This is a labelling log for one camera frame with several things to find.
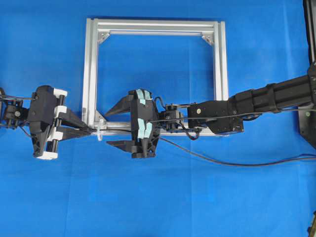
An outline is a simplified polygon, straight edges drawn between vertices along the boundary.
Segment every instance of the black cable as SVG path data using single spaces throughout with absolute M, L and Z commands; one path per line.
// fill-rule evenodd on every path
M 110 128 L 110 129 L 100 129 L 100 131 L 122 131 L 122 132 L 132 132 L 132 131 L 130 131 L 130 130 L 126 130 L 126 129 L 112 129 L 112 128 Z
M 156 100 L 157 100 L 157 99 L 159 99 L 161 106 L 162 106 L 164 109 L 166 109 L 166 106 L 163 105 L 163 100 L 162 100 L 162 98 L 161 98 L 160 96 L 157 96 L 157 97 L 154 99 L 155 104 L 156 104 Z
M 281 164 L 281 163 L 286 163 L 286 162 L 293 162 L 293 161 L 300 161 L 300 160 L 316 160 L 316 155 L 313 154 L 301 154 L 295 158 L 290 158 L 290 159 L 282 159 L 282 160 L 278 160 L 278 161 L 273 161 L 273 162 L 268 162 L 268 163 L 260 163 L 260 164 L 241 164 L 241 163 L 231 163 L 231 162 L 225 162 L 225 161 L 219 161 L 219 160 L 215 160 L 215 159 L 211 159 L 211 158 L 207 158 L 205 156 L 202 156 L 200 154 L 197 154 L 195 152 L 191 152 L 190 150 L 181 147 L 180 145 L 171 142 L 165 138 L 160 137 L 161 140 L 168 142 L 174 146 L 176 146 L 177 148 L 202 159 L 205 159 L 209 162 L 212 163 L 216 163 L 216 164 L 221 164 L 221 165 L 227 165 L 227 166 L 239 166 L 239 167 L 260 167 L 260 166 L 270 166 L 270 165 L 276 165 L 276 164 Z
M 16 99 L 16 100 L 35 100 L 34 98 L 30 98 L 30 97 L 18 97 L 18 96 L 11 96 L 11 95 L 0 95 L 0 98 L 2 99 L 7 99 L 11 98 L 11 99 Z
M 191 136 L 188 132 L 188 130 L 186 129 L 186 127 L 183 125 L 183 123 L 181 121 L 179 121 L 182 129 L 184 130 L 184 132 L 186 133 L 187 137 L 190 138 L 192 141 L 195 141 L 199 138 L 199 133 L 200 133 L 200 130 L 196 130 L 196 136 Z
M 22 129 L 22 131 L 25 133 L 25 135 L 32 138 L 32 136 L 23 127 L 19 126 L 19 128 Z
M 290 110 L 280 110 L 281 112 L 290 112 L 290 111 L 313 111 L 316 112 L 315 109 L 290 109 Z M 217 120 L 217 119 L 224 119 L 224 118 L 232 118 L 232 117 L 242 117 L 246 115 L 261 115 L 261 114 L 268 114 L 273 113 L 272 111 L 264 111 L 264 112 L 251 112 L 251 113 L 243 113 L 237 115 L 225 115 L 225 116 L 218 116 L 218 117 L 183 117 L 183 118 L 170 118 L 170 119 L 159 119 L 159 120 L 149 120 L 147 122 L 167 122 L 167 121 L 178 121 L 184 119 L 210 119 L 210 120 Z

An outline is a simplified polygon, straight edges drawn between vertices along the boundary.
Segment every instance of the light blue tape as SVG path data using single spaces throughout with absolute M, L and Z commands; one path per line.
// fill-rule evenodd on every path
M 145 92 L 145 99 L 146 100 L 152 100 L 152 98 L 150 97 L 150 93 L 148 91 L 146 91 L 146 90 L 144 90 L 144 92 Z
M 138 99 L 144 99 L 144 94 L 142 90 L 138 89 L 136 90 L 136 93 L 137 93 Z
M 149 138 L 150 133 L 152 132 L 152 127 L 153 127 L 153 125 L 151 122 L 146 123 L 146 130 L 145 130 L 145 134 L 144 134 L 145 138 Z
M 145 135 L 145 123 L 144 120 L 142 120 L 141 118 L 138 118 L 138 136 L 137 138 L 139 139 L 144 139 L 144 135 Z
M 143 91 L 138 89 L 136 90 L 136 93 L 137 93 L 137 96 L 138 96 L 138 99 L 139 99 L 139 102 L 143 105 L 146 105 L 146 100 L 144 98 L 144 94 L 143 94 Z

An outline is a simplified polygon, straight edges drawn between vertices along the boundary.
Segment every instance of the blue background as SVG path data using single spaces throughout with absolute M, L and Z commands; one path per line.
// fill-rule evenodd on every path
M 230 95 L 309 66 L 300 0 L 10 0 L 0 2 L 6 93 L 29 96 L 49 84 L 67 90 L 67 106 L 80 115 L 87 17 L 224 20 Z M 97 107 L 104 113 L 139 87 L 166 103 L 212 99 L 212 74 L 201 38 L 110 36 L 100 47 Z M 295 113 L 264 115 L 230 137 L 170 139 L 233 162 L 315 153 Z M 312 161 L 224 167 L 162 141 L 157 157 L 136 160 L 95 136 L 65 141 L 57 160 L 43 161 L 19 129 L 0 129 L 0 141 L 2 237 L 297 237 L 307 236 L 316 210 Z

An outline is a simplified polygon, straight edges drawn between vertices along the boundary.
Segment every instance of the black arm segment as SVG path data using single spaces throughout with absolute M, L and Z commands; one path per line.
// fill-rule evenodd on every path
M 316 101 L 316 67 L 311 65 L 308 74 L 280 83 L 268 84 L 259 89 L 238 93 L 228 101 L 207 101 L 188 107 L 188 116 L 219 117 L 244 113 L 274 112 L 281 109 L 306 105 Z M 214 133 L 243 132 L 243 121 L 252 120 L 255 116 L 189 120 L 189 128 L 206 124 Z

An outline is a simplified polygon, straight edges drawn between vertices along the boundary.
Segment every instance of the gripper jaw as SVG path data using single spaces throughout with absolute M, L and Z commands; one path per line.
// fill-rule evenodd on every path
M 132 153 L 132 158 L 147 158 L 156 155 L 160 129 L 149 120 L 158 118 L 151 93 L 144 90 L 132 90 L 123 97 L 105 115 L 116 115 L 130 112 L 131 141 L 109 141 L 109 145 Z

